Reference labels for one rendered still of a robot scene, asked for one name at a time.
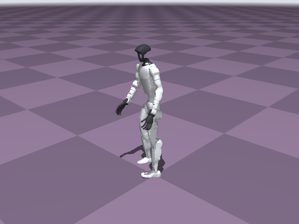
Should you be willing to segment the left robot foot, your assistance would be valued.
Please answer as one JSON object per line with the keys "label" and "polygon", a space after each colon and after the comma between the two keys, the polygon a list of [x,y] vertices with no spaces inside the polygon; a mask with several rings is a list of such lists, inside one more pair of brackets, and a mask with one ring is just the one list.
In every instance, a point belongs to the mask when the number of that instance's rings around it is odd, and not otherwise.
{"label": "left robot foot", "polygon": [[148,171],[148,172],[141,173],[141,176],[145,177],[145,178],[160,177],[161,176],[161,172],[159,170],[157,170],[156,173],[155,173],[155,171],[153,173],[152,170],[151,170],[151,171]]}

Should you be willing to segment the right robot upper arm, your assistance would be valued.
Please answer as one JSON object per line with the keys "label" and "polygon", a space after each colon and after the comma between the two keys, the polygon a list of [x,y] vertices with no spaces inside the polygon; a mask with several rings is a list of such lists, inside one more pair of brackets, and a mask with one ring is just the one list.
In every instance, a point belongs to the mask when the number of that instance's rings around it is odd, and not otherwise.
{"label": "right robot upper arm", "polygon": [[139,72],[138,72],[138,66],[140,64],[137,64],[136,65],[136,74],[135,74],[135,81],[133,82],[133,87],[135,88],[140,88],[141,87],[141,80],[140,80],[140,77],[139,77]]}

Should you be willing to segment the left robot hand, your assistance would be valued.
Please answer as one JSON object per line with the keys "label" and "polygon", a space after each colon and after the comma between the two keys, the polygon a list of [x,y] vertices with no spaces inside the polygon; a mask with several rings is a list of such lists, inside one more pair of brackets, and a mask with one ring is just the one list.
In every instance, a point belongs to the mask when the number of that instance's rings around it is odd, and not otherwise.
{"label": "left robot hand", "polygon": [[[143,121],[146,121],[146,122],[144,123],[144,125],[142,126],[142,127],[144,127],[144,126],[146,125],[146,126],[143,128],[143,129],[145,129],[145,130],[150,130],[151,127],[152,127],[152,124],[153,124],[153,117],[154,117],[155,115],[152,114],[151,111],[152,111],[152,109],[150,109],[150,111],[149,111],[149,113],[148,113],[148,116],[147,116],[145,119],[143,119],[143,120],[141,121],[141,123],[142,123]],[[148,127],[147,127],[147,126],[148,126]],[[141,128],[142,128],[142,127],[141,127]]]}

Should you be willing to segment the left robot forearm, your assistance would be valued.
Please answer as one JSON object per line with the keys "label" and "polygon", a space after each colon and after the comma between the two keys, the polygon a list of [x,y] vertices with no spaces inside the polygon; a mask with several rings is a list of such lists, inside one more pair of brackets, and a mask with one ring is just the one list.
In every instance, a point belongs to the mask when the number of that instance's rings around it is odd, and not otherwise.
{"label": "left robot forearm", "polygon": [[160,101],[162,100],[162,93],[161,89],[156,90],[156,96],[154,97],[153,105],[151,106],[151,113],[154,115],[156,114]]}

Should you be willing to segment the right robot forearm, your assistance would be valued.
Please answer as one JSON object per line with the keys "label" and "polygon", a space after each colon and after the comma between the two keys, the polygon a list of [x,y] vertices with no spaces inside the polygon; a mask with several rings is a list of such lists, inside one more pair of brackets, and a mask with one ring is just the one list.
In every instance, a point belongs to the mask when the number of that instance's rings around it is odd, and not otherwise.
{"label": "right robot forearm", "polygon": [[131,100],[133,99],[134,94],[137,92],[137,89],[135,87],[133,87],[133,85],[131,86],[130,89],[131,90],[129,91],[129,93],[126,97],[126,98],[128,98],[128,101],[126,102],[127,104],[130,104]]}

